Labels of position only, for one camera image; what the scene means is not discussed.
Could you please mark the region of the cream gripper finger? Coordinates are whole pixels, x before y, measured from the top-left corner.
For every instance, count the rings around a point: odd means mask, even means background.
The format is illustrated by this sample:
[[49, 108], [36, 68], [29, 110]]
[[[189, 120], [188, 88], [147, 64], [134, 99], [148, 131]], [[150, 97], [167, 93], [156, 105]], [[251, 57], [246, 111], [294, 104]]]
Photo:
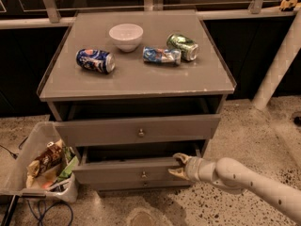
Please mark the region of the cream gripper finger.
[[189, 177], [187, 176], [184, 168], [169, 169], [168, 172], [173, 176], [179, 177], [184, 180], [189, 180]]
[[180, 160], [184, 165], [186, 165], [191, 159], [191, 156], [185, 153], [175, 153], [173, 157], [177, 160]]

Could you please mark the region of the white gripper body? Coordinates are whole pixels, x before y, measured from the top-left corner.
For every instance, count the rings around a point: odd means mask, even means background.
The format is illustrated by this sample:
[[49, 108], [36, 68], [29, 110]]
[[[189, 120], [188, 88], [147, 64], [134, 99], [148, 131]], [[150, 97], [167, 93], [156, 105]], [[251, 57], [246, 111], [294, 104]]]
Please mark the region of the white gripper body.
[[215, 172], [216, 163], [200, 157], [191, 157], [185, 165], [187, 178], [193, 182], [212, 183], [217, 179]]

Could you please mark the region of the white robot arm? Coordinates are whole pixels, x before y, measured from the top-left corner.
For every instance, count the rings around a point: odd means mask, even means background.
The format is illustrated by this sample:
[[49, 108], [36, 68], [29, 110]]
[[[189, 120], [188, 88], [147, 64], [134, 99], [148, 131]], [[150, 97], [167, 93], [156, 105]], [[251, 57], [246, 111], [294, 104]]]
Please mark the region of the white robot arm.
[[262, 176], [232, 158], [216, 162], [184, 153], [173, 157], [181, 162], [177, 169], [168, 172], [190, 182], [206, 182], [231, 194], [244, 189], [269, 203], [298, 225], [301, 224], [301, 191]]

